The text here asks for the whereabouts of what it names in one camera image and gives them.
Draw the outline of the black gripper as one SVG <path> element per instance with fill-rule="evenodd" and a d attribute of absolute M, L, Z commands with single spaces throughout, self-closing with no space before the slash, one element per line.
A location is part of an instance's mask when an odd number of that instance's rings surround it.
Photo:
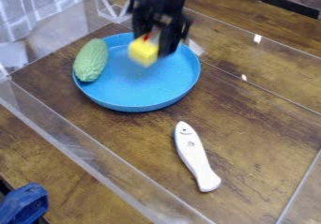
<path fill-rule="evenodd" d="M 158 56 L 171 55 L 187 37 L 191 19 L 183 13 L 186 0 L 130 0 L 134 37 L 146 35 L 155 25 L 166 26 L 159 36 Z"/>

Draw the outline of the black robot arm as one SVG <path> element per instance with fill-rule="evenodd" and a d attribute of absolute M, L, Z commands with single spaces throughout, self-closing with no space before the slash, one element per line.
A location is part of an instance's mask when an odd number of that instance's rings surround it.
<path fill-rule="evenodd" d="M 187 38 L 191 19 L 183 13 L 186 0 L 130 0 L 134 37 L 142 37 L 154 27 L 160 29 L 158 57 L 171 55 Z"/>

